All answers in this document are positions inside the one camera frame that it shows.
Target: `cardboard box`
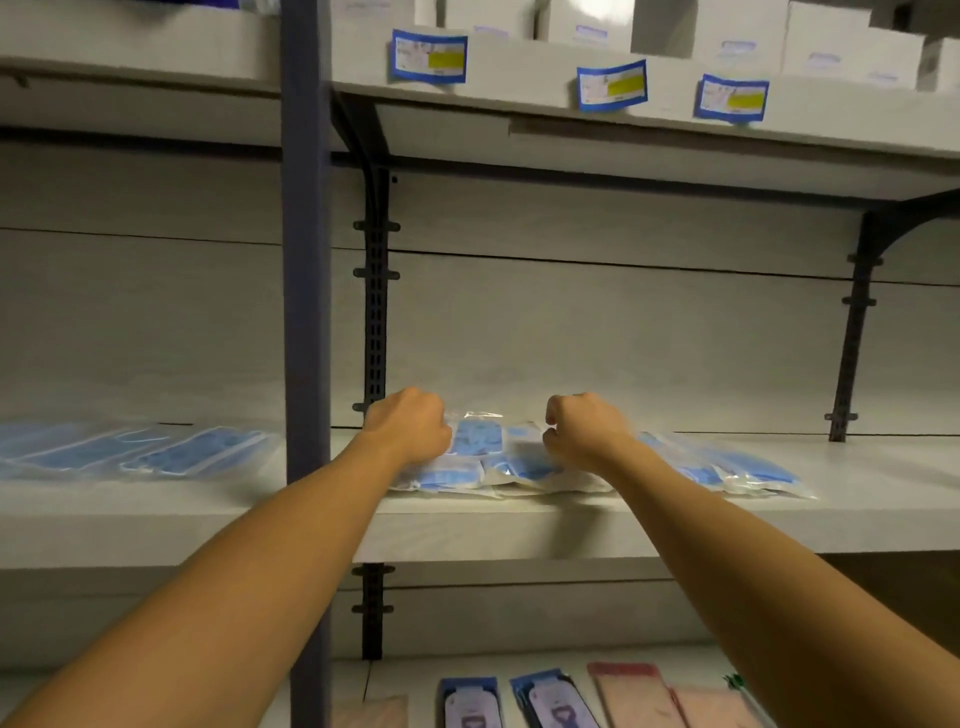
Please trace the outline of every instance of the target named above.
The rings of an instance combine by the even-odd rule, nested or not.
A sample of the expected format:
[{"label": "cardboard box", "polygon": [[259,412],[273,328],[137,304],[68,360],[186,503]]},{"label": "cardboard box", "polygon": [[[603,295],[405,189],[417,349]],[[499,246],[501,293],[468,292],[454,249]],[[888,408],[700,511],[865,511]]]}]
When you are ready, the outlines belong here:
[{"label": "cardboard box", "polygon": [[784,75],[848,79],[870,11],[790,3],[783,47]]},{"label": "cardboard box", "polygon": [[857,42],[851,81],[887,88],[916,88],[924,37],[868,28]]},{"label": "cardboard box", "polygon": [[667,55],[719,71],[778,74],[788,9],[787,0],[693,0],[670,35]]},{"label": "cardboard box", "polygon": [[[595,10],[584,10],[590,7]],[[542,0],[537,4],[537,40],[630,53],[633,35],[633,0],[607,0],[593,6],[583,0]]]},{"label": "cardboard box", "polygon": [[351,18],[405,28],[437,27],[437,0],[330,0],[334,20]]},{"label": "cardboard box", "polygon": [[440,0],[440,27],[468,33],[532,38],[535,0]]},{"label": "cardboard box", "polygon": [[921,55],[917,89],[960,94],[960,40],[945,37],[926,45]]}]

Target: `printed label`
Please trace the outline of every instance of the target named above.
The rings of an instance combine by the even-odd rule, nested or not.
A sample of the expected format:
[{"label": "printed label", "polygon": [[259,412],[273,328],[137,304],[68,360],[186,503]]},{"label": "printed label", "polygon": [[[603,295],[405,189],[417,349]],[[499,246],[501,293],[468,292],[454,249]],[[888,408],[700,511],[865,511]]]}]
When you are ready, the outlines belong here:
[{"label": "printed label", "polygon": [[730,81],[705,74],[694,115],[733,124],[763,121],[769,92],[769,81]]},{"label": "printed label", "polygon": [[491,36],[510,37],[510,34],[500,28],[494,28],[490,25],[474,25],[475,33],[489,33]]},{"label": "printed label", "polygon": [[603,28],[594,28],[589,25],[578,25],[573,31],[574,40],[585,40],[588,43],[607,45],[610,34]]},{"label": "printed label", "polygon": [[647,61],[615,68],[578,68],[582,111],[616,111],[647,101]]},{"label": "printed label", "polygon": [[835,53],[811,53],[806,59],[806,65],[810,68],[832,68],[840,65],[842,61]]},{"label": "printed label", "polygon": [[467,37],[425,36],[394,30],[394,76],[429,84],[467,82]]},{"label": "printed label", "polygon": [[720,43],[720,56],[743,56],[753,53],[756,43],[752,40],[724,40]]}]

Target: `gray metal post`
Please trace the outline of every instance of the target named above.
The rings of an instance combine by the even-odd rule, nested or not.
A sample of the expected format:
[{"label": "gray metal post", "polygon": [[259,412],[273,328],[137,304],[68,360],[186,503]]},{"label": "gray metal post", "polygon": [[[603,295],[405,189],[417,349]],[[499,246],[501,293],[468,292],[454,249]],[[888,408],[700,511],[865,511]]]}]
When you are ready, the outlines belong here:
[{"label": "gray metal post", "polygon": [[[330,459],[330,11],[283,0],[283,316],[287,482]],[[324,616],[290,673],[292,728],[329,728],[330,621]]]}]

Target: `sealed pouch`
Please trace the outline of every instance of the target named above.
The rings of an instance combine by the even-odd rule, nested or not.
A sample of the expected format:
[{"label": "sealed pouch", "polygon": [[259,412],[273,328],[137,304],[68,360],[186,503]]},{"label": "sealed pouch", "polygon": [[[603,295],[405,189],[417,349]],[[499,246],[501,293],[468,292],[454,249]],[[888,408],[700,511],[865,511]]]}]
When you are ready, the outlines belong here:
[{"label": "sealed pouch", "polygon": [[447,677],[438,693],[443,728],[503,728],[495,677]]},{"label": "sealed pouch", "polygon": [[587,671],[596,683],[611,728],[685,728],[657,666],[590,663]]},{"label": "sealed pouch", "polygon": [[737,691],[673,688],[687,728],[763,728]]},{"label": "sealed pouch", "polygon": [[515,677],[510,686],[531,728],[598,728],[573,680],[559,669]]}]

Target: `fist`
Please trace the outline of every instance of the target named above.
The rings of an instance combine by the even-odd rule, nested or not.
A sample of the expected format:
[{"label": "fist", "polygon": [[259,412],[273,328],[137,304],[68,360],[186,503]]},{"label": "fist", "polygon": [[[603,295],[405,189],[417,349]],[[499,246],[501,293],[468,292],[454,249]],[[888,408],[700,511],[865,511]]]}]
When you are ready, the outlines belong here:
[{"label": "fist", "polygon": [[561,465],[602,475],[616,447],[634,440],[630,424],[612,404],[594,394],[554,396],[546,404],[543,444]]},{"label": "fist", "polygon": [[371,404],[362,432],[394,454],[401,468],[440,457],[452,436],[444,422],[444,401],[416,387]]}]

